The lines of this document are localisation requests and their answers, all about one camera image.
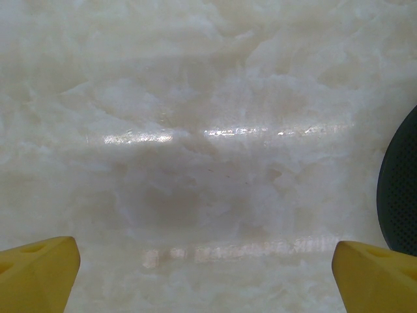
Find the marble surface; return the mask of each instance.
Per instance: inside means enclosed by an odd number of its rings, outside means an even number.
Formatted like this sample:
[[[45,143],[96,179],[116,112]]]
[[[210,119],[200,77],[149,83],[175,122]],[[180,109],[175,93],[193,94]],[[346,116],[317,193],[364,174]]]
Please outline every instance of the marble surface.
[[[2,0],[0,248],[72,312],[345,312],[341,239],[417,100],[412,0]]]

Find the glossy floor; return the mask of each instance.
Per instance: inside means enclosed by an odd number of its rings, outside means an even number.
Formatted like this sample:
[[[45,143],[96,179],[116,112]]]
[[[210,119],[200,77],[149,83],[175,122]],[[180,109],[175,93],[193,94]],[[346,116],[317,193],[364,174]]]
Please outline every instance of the glossy floor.
[[[0,248],[73,235],[68,313],[344,312],[416,35],[411,0],[3,0]]]

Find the white marble floor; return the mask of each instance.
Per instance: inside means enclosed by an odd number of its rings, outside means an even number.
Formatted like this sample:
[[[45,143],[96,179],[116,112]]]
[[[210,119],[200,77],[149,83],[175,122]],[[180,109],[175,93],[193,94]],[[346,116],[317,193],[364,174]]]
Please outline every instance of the white marble floor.
[[[75,312],[344,312],[417,103],[412,0],[0,1],[0,248],[73,235]]]

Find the yellow robot part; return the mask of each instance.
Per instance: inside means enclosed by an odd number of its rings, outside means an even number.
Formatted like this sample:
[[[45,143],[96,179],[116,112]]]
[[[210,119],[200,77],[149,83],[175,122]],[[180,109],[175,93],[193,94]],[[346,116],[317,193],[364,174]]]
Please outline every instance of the yellow robot part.
[[[417,312],[416,257],[342,241],[332,269],[347,313]]]
[[[64,312],[79,265],[72,237],[0,252],[0,312]]]

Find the yellow plastic object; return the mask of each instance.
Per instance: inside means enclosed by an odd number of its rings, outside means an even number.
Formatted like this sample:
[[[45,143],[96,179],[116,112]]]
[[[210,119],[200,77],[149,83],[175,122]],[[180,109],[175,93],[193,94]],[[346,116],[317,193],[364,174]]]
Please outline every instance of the yellow plastic object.
[[[64,312],[79,264],[72,237],[0,252],[0,312]]]
[[[332,269],[347,313],[417,312],[417,257],[342,241]]]

